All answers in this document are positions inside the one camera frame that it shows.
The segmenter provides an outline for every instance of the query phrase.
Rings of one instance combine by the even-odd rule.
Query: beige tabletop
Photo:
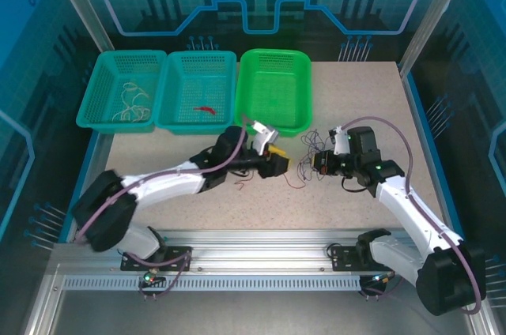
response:
[[[413,148],[412,186],[441,217],[427,164],[406,95],[394,62],[313,62],[313,122],[323,137],[337,125],[364,115],[376,115],[396,124]],[[398,135],[382,123],[363,122],[376,133],[384,160],[393,159],[407,170],[407,153]],[[136,175],[181,164],[211,146],[216,136],[175,136],[156,129],[151,134],[115,135],[108,169]],[[295,165],[307,152],[300,137],[281,138],[277,146],[295,161],[286,174],[294,186]],[[313,179],[304,189],[289,187],[283,176],[257,175],[244,188],[229,175],[225,183],[203,194],[173,198],[135,214],[137,222],[157,229],[331,229],[396,228],[395,217],[367,192],[350,194],[339,177]]]

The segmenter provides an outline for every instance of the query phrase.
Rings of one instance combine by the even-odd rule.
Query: yellow object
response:
[[[292,166],[292,159],[290,159],[289,157],[286,156],[286,151],[279,149],[276,145],[272,145],[272,144],[269,144],[268,150],[270,153],[276,153],[279,156],[288,159],[288,168],[290,169],[290,167]]]

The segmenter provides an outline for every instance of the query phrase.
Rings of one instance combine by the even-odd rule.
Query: wire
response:
[[[361,293],[365,293],[367,294],[367,292],[365,292],[364,290],[369,290],[370,292],[375,292],[376,295],[378,296],[378,299],[382,299],[382,298],[386,298],[388,297],[389,295],[392,294],[392,292],[396,291],[398,289],[399,286],[402,285],[402,283],[404,282],[404,279],[401,277],[397,284],[394,285],[394,287],[392,289],[390,289],[388,292],[381,292],[380,290],[378,289],[375,289],[375,288],[364,288]]]
[[[327,142],[330,140],[330,136],[324,141],[319,135],[318,130],[311,130],[302,135],[300,140],[308,147],[308,152],[297,164],[296,173],[299,180],[304,184],[302,187],[305,187],[306,181],[312,180],[313,172],[317,172],[317,170],[312,166],[312,159],[316,153],[326,150]],[[325,178],[325,175],[317,174],[316,178],[321,181]]]
[[[170,169],[170,170],[167,170],[167,171],[159,171],[159,172],[156,172],[156,173],[152,173],[151,175],[148,175],[142,179],[139,179],[137,180],[136,182],[134,183],[131,183],[130,185],[128,185],[127,187],[121,189],[120,191],[118,191],[117,193],[113,194],[109,199],[107,199],[99,208],[97,211],[95,211],[95,213],[93,215],[91,215],[91,217],[88,219],[88,221],[82,226],[81,230],[78,232],[77,236],[76,236],[76,239],[75,241],[77,243],[80,243],[82,240],[83,240],[83,237],[85,236],[85,233],[88,231],[88,229],[90,228],[90,226],[95,222],[96,218],[98,218],[103,212],[104,210],[109,207],[111,204],[113,204],[114,202],[116,202],[116,200],[121,197],[122,195],[126,194],[127,192],[129,192],[130,190],[142,185],[143,183],[147,183],[149,180],[151,179],[155,179],[155,178],[158,178],[158,177],[163,177],[163,176],[166,176],[166,175],[178,175],[178,174],[193,174],[193,175],[202,175],[204,173],[212,173],[214,171],[218,171],[222,168],[224,168],[225,166],[227,166],[232,160],[234,160],[237,156],[237,154],[239,153],[241,147],[243,146],[243,141],[244,141],[244,138],[246,136],[246,124],[251,122],[250,119],[247,118],[246,115],[243,114],[243,126],[242,126],[242,129],[240,131],[240,136],[239,136],[239,140],[237,142],[237,145],[234,149],[234,151],[232,152],[232,154],[230,155],[230,157],[225,160],[223,163],[215,166],[215,167],[210,167],[210,168],[207,168],[207,169],[184,169],[184,170],[180,170],[180,169]]]
[[[123,89],[124,90],[121,93],[121,101],[123,102],[125,109],[114,114],[111,121],[114,122],[116,116],[118,115],[119,121],[121,122],[140,122],[142,120],[149,119],[151,115],[151,109],[139,104],[135,104],[135,100],[140,96],[144,96],[149,102],[149,95],[144,91],[144,89],[139,88],[134,82],[127,82],[126,84],[123,84]],[[127,103],[127,99],[125,98],[126,92],[132,92],[132,94],[135,94],[135,92],[137,92],[137,95],[134,96],[131,104]]]
[[[329,254],[329,250],[333,247],[333,246],[340,246],[342,247],[342,245],[340,243],[332,243],[332,244],[329,244],[329,246],[327,247],[327,250],[325,251],[325,253],[327,254],[328,258],[333,258],[331,254]]]
[[[283,177],[285,177],[285,181],[286,183],[288,183],[288,186],[290,186],[291,188],[293,189],[304,189],[306,187],[306,183],[303,181],[304,185],[303,186],[294,186],[290,183],[290,181],[288,180],[288,177],[286,177],[286,173],[283,173]]]
[[[361,122],[363,120],[375,120],[377,122],[382,122],[389,126],[391,129],[393,129],[402,139],[404,142],[404,145],[406,147],[406,150],[408,152],[409,157],[409,166],[408,166],[408,172],[406,174],[406,181],[404,188],[406,189],[406,194],[410,202],[413,204],[413,206],[417,209],[417,211],[424,217],[427,222],[430,223],[430,225],[440,234],[440,236],[450,245],[451,249],[455,252],[457,257],[459,258],[460,262],[462,263],[463,268],[466,270],[467,276],[469,277],[469,280],[471,282],[471,285],[473,287],[474,291],[474,300],[476,302],[476,305],[471,310],[467,310],[464,308],[461,308],[460,310],[464,314],[473,315],[477,314],[481,310],[481,293],[480,288],[478,287],[478,282],[476,281],[476,277],[473,274],[473,271],[471,270],[471,267],[469,266],[469,263],[467,262],[466,258],[464,257],[463,253],[460,251],[460,249],[457,247],[457,245],[450,239],[450,237],[446,234],[446,232],[438,225],[437,222],[434,221],[433,218],[429,214],[427,214],[423,208],[418,204],[417,200],[413,197],[411,194],[411,175],[413,174],[413,152],[411,151],[410,143],[406,139],[406,136],[402,133],[402,131],[392,122],[389,122],[386,119],[379,118],[377,116],[363,116],[361,118],[357,118],[352,120],[351,122],[346,123],[344,126],[342,126],[342,129],[345,130],[346,128],[352,126],[353,124],[357,122]]]
[[[236,171],[230,171],[229,173],[232,174],[232,175],[236,175],[237,177],[240,177],[242,179],[245,179],[246,177],[249,177],[249,175],[250,175],[249,171],[247,171],[245,173],[238,173]]]
[[[342,180],[341,180],[341,187],[347,191],[348,193],[362,193],[363,191],[366,191],[367,190],[367,187],[363,188],[363,189],[347,189],[345,188],[345,181],[347,180],[346,177],[343,177]]]
[[[141,259],[136,254],[130,254],[126,253],[128,256],[130,256],[135,262],[138,262],[139,264],[149,266],[151,268],[160,268],[161,266],[167,266],[171,264],[176,264],[177,262],[180,262],[184,258],[188,258],[189,252],[182,254],[181,256],[178,256],[177,258],[173,258],[172,260],[167,260],[165,262],[147,262],[146,260]]]
[[[184,254],[183,257],[185,258],[185,260],[184,260],[183,264],[181,265],[181,268],[179,269],[179,272],[176,274],[176,277],[174,277],[174,280],[172,280],[172,282],[170,283],[170,285],[167,286],[167,288],[165,290],[163,290],[162,292],[160,292],[158,294],[153,293],[152,295],[146,294],[144,292],[144,290],[142,290],[142,284],[141,284],[141,282],[139,283],[139,293],[141,293],[144,296],[144,299],[147,299],[147,298],[157,299],[157,298],[159,298],[159,297],[161,297],[161,296],[166,295],[167,293],[169,293],[172,290],[172,288],[174,288],[174,286],[176,286],[177,281],[179,280],[179,278],[183,274],[184,269],[186,268],[188,262],[191,259],[190,254]]]
[[[234,185],[240,185],[240,188],[238,190],[241,190],[244,187],[244,183],[251,181],[253,177],[255,177],[255,171],[251,171],[251,177],[249,179],[241,179],[240,181],[234,182]]]

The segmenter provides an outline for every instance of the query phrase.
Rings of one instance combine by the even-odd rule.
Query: tangled cable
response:
[[[127,93],[134,96],[130,104],[128,104],[127,98],[125,97]],[[112,116],[111,121],[114,122],[118,116],[119,118],[117,120],[121,122],[140,122],[149,119],[151,116],[151,109],[135,103],[135,100],[139,100],[143,96],[149,102],[149,95],[144,91],[144,89],[139,88],[134,82],[126,82],[123,85],[123,91],[121,92],[121,101],[125,105],[125,109],[115,113]]]
[[[326,150],[330,136],[324,141],[319,135],[318,130],[311,130],[302,135],[300,140],[308,147],[308,153],[300,159],[297,165],[297,177],[306,186],[306,181],[312,180],[313,172],[316,173],[316,178],[319,181],[325,178],[325,175],[318,174],[317,170],[311,165],[311,162],[316,153]]]

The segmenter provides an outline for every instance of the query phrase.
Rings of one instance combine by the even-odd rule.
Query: white robotic arm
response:
[[[401,244],[387,230],[359,236],[357,251],[367,265],[387,266],[417,288],[425,307],[434,315],[475,303],[468,266],[485,298],[485,255],[448,228],[410,188],[392,160],[382,160],[370,127],[341,127],[329,131],[334,149],[315,155],[312,166],[323,175],[356,178],[401,222],[416,250]]]
[[[262,178],[285,173],[289,159],[272,145],[278,132],[259,122],[252,124],[257,134],[250,148],[246,145],[247,135],[239,144],[240,127],[230,126],[214,146],[177,167],[148,175],[120,177],[114,171],[99,175],[72,208],[72,214],[77,224],[85,229],[91,247],[95,251],[114,247],[141,259],[159,253],[163,258],[164,252],[160,250],[164,248],[163,239],[152,228],[132,221],[136,210],[180,195],[213,189],[225,181],[228,171],[255,169]]]
[[[406,179],[396,175],[379,183],[376,197],[401,222],[410,238],[416,245],[418,252],[399,243],[393,236],[382,236],[371,242],[372,258],[384,264],[397,274],[403,276],[412,285],[416,285],[418,270],[421,269],[427,257],[434,253],[436,248],[447,250],[450,245],[440,237],[440,233],[418,212],[406,196]],[[442,231],[450,237],[455,244],[463,239],[448,228],[432,210],[418,197],[412,189],[410,191],[420,207],[438,223]]]

